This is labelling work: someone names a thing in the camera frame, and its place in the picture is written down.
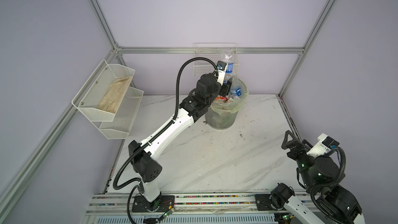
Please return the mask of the small clear bottle blue white label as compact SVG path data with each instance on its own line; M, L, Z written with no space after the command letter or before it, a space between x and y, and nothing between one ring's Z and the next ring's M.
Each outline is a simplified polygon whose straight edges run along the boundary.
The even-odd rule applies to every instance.
M227 81L233 77L233 70L234 70L234 64L236 60L236 55L233 50L224 50L222 54L222 61L227 64L226 66L226 74L224 77L224 83L227 83Z

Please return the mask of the clear bottle green neck label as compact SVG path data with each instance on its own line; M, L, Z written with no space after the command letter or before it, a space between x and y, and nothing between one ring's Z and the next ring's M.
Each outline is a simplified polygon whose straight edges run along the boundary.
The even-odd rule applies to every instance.
M235 101L238 101L240 98L237 96L237 95L233 95L233 96L231 96L230 98L228 98L228 100L226 101L226 103L232 103L232 102L235 102Z

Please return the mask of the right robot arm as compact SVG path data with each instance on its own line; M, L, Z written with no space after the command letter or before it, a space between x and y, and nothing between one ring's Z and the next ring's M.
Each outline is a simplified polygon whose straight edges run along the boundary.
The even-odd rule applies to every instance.
M285 132L282 149L297 164L296 178L315 207L336 224L363 224L365 218L357 198L340 185L345 178L346 154L335 139L326 134L311 145Z

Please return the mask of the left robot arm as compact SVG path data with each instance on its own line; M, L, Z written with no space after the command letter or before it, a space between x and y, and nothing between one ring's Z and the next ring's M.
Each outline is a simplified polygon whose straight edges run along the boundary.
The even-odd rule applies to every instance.
M218 71L217 75L202 75L196 88L177 106L176 114L146 139L129 144L129 155L135 156L130 163L140 176L141 194L148 203L160 201L161 193L157 181L162 172L162 166L157 162L160 154L182 131L208 112L221 92L225 93L225 75L222 71Z

